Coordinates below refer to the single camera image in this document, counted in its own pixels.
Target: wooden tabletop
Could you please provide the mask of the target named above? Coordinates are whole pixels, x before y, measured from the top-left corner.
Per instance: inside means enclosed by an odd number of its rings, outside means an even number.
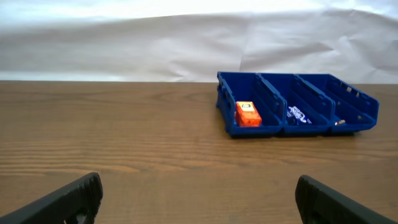
[[[398,221],[398,86],[354,136],[231,139],[215,83],[0,82],[0,216],[87,174],[96,223],[301,223],[308,174]]]

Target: orange package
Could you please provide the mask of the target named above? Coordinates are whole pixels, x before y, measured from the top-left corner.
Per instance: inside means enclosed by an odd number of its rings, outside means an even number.
[[[259,127],[262,119],[251,101],[237,101],[235,112],[236,124],[239,127]]]

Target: blue bin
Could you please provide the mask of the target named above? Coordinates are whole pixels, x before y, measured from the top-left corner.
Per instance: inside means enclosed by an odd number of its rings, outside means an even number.
[[[333,133],[371,129],[377,123],[379,102],[355,87],[329,74],[299,74],[299,77],[319,88],[335,103],[331,122]]]
[[[283,115],[284,133],[326,133],[331,125],[334,102],[317,87],[294,74],[262,73],[261,77],[274,86],[285,99]],[[289,124],[286,114],[289,107],[296,107],[311,124]]]
[[[243,72],[218,72],[217,107],[225,121],[225,129],[231,136],[274,134],[282,130],[285,102],[275,88],[260,74]],[[239,127],[235,112],[237,101],[252,101],[262,124],[259,127]]]

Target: blue wrapper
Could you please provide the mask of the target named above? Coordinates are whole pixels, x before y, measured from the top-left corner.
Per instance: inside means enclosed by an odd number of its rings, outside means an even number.
[[[287,108],[286,120],[289,125],[309,125],[312,122],[296,106]]]

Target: white sheet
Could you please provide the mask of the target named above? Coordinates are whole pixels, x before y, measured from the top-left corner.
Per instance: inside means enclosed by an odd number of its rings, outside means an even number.
[[[398,83],[398,1],[0,2],[0,79],[216,82],[216,72]]]

